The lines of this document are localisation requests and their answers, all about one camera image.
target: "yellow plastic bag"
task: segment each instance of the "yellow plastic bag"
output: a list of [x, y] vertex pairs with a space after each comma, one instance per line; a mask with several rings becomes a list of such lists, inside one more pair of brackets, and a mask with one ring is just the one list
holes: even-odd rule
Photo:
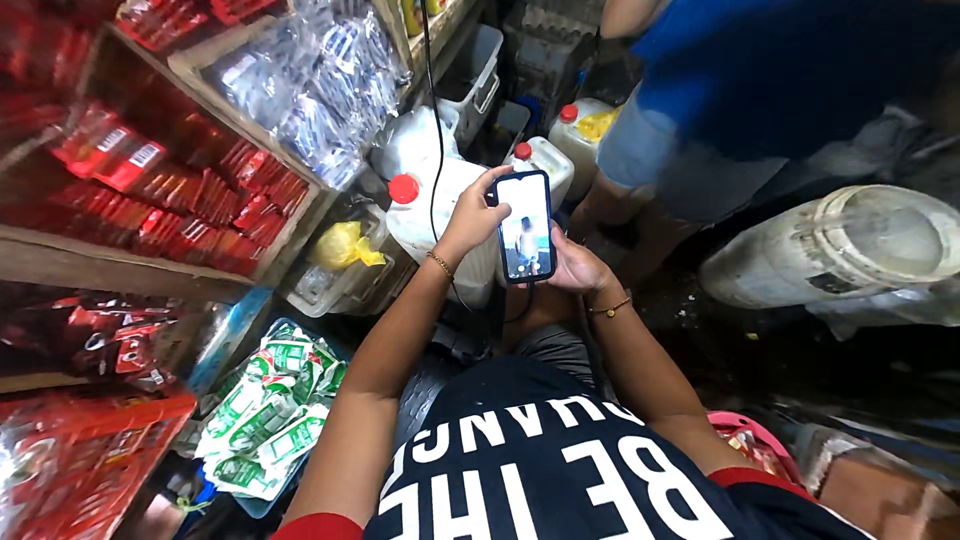
[[347, 268], [357, 260], [362, 260], [367, 266], [387, 263], [382, 253], [371, 251], [369, 238], [360, 237], [359, 221], [333, 224], [317, 240], [310, 260], [327, 270]]
[[623, 109], [622, 105], [610, 112], [588, 114], [577, 122], [577, 131], [590, 142], [597, 142], [603, 138], [603, 135], [613, 124], [613, 120], [616, 120], [616, 117], [620, 115], [621, 109]]

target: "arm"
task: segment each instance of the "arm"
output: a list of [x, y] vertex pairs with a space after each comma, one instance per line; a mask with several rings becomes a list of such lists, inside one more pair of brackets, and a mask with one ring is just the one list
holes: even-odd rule
[[[548, 282], [584, 294], [587, 307], [606, 309], [627, 298], [611, 269], [587, 248], [552, 232], [557, 272]], [[643, 321], [627, 304], [614, 317], [593, 315], [593, 334], [616, 397], [660, 436], [673, 443], [705, 474], [754, 464], [719, 436], [707, 420], [693, 387]]]
[[639, 33], [653, 24], [660, 4], [669, 0], [607, 0], [600, 19], [600, 37], [611, 39]]
[[[511, 170], [491, 169], [461, 194], [434, 248], [451, 272], [510, 214], [505, 204], [488, 209], [483, 194], [493, 179]], [[329, 512], [362, 527], [374, 514], [390, 462], [400, 394], [433, 334], [449, 287], [440, 264], [425, 260], [357, 349], [284, 524]]]

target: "red sleeve trim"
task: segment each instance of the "red sleeve trim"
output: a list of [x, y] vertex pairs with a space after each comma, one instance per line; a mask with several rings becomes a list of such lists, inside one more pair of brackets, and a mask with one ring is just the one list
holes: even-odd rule
[[804, 499], [812, 503], [819, 504], [819, 502], [810, 496], [802, 487], [797, 484], [790, 483], [780, 477], [775, 477], [770, 473], [765, 471], [760, 471], [758, 469], [751, 469], [750, 467], [728, 467], [726, 469], [720, 469], [719, 471], [714, 471], [707, 478], [713, 480], [720, 487], [730, 487], [736, 483], [764, 483], [767, 485], [772, 485], [781, 489], [785, 489], [791, 493], [795, 493]]
[[283, 526], [271, 540], [361, 540], [363, 529], [340, 514], [308, 514]]

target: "phone screen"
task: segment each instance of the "phone screen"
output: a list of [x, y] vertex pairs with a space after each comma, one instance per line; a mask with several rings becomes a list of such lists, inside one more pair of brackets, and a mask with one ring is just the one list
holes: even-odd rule
[[497, 200], [513, 210], [500, 224], [504, 268], [510, 280], [535, 281], [553, 273], [546, 173], [498, 181]]

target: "smartphone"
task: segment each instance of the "smartphone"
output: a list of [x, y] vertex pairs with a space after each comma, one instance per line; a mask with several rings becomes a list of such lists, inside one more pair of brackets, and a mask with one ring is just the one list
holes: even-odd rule
[[550, 240], [550, 183], [543, 171], [501, 176], [492, 186], [492, 202], [513, 212], [497, 233], [507, 283], [539, 282], [553, 276], [557, 252]]

